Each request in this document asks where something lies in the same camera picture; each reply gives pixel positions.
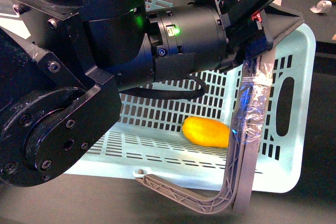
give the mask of screw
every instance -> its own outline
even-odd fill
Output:
[[[161,56],[161,57],[162,57],[162,56],[165,56],[166,53],[167,53],[167,52],[166,52],[166,49],[161,48],[161,49],[158,50],[158,54],[159,54],[159,56]]]
[[[48,25],[52,30],[56,30],[58,27],[57,21],[53,18],[48,20]]]
[[[41,169],[42,169],[42,170],[49,169],[52,163],[53,163],[53,162],[52,162],[51,160],[45,160],[45,161],[43,162],[43,164],[41,165]]]
[[[8,163],[5,167],[4,167],[4,172],[7,174],[12,174],[13,172],[15,172],[17,170],[18,164],[17,163]]]
[[[31,124],[32,117],[29,114],[25,114],[20,117],[19,119],[19,124],[22,125],[23,127],[27,127]]]
[[[52,73],[57,73],[60,70],[61,66],[56,61],[51,61],[48,65],[48,69]]]
[[[89,147],[89,143],[88,142],[84,142],[84,143],[82,143],[82,145],[81,145],[81,149],[82,149],[82,151],[85,151],[85,150],[87,150],[88,149],[88,147]]]
[[[47,181],[50,179],[50,175],[48,175],[48,174],[43,174],[43,175],[41,176],[41,179],[42,179],[44,182],[47,182]]]
[[[25,13],[25,9],[22,5],[13,5],[13,10],[15,11],[16,15],[20,16]]]
[[[76,124],[76,121],[74,119],[70,119],[65,126],[67,129],[71,129],[74,127],[75,124]]]

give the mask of white object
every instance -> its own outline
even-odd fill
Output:
[[[332,3],[328,0],[320,1],[316,6],[310,8],[313,13],[327,13],[330,11]]]

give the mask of clear plastic wrap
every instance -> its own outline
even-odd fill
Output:
[[[238,104],[231,121],[230,141],[260,144],[272,86],[273,63],[245,61]]]

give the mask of cylindrical motor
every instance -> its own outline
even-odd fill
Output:
[[[227,58],[225,31],[212,6],[152,10],[147,17],[148,32],[138,56],[106,68],[116,76],[119,91],[153,81],[185,79],[191,73],[214,69]]]
[[[145,33],[144,0],[43,1],[53,8],[77,8],[99,68],[123,64],[137,56]]]

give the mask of green led light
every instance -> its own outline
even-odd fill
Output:
[[[174,28],[175,35],[178,35],[181,32],[181,30],[178,27]]]

